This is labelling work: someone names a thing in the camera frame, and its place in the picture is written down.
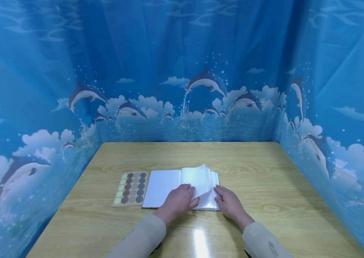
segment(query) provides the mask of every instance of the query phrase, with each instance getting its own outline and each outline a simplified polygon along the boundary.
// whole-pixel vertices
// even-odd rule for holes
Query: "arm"
[[[220,210],[231,218],[243,232],[245,252],[252,258],[292,258],[293,256],[280,244],[264,225],[255,222],[242,207],[238,197],[231,190],[217,185],[214,190],[218,196],[215,201]]]
[[[199,203],[199,197],[191,201],[195,187],[180,185],[167,196],[165,203],[148,215],[117,245],[108,258],[146,258],[160,246],[166,227],[177,217],[187,214]]]

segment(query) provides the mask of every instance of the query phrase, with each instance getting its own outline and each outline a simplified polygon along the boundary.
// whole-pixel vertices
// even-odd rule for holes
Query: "beige sleeve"
[[[252,258],[292,258],[276,237],[259,222],[247,225],[242,234],[245,251]]]
[[[146,258],[166,235],[165,223],[155,215],[148,215],[117,245],[108,258]]]

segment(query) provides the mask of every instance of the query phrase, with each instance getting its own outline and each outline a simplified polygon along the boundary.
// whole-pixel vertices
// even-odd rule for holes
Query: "wooden table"
[[[35,257],[104,258],[147,214],[112,208],[128,171],[179,169],[205,163],[245,210],[294,257],[355,258],[364,251],[274,142],[105,143],[29,253]],[[193,211],[167,229],[151,257],[247,257],[241,232],[220,212]]]

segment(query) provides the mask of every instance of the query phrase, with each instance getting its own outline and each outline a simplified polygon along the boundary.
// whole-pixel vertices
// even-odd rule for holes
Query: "blue backdrop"
[[[364,1],[0,0],[0,256],[108,141],[277,141],[364,248]]]

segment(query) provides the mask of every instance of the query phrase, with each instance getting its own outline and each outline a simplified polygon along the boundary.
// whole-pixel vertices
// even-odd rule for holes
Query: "stack of paper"
[[[155,209],[162,206],[170,191],[181,184],[190,184],[196,188],[192,200],[199,196],[200,201],[195,210],[219,211],[214,200],[217,194],[213,190],[219,184],[219,175],[204,164],[197,168],[152,171],[142,208]]]

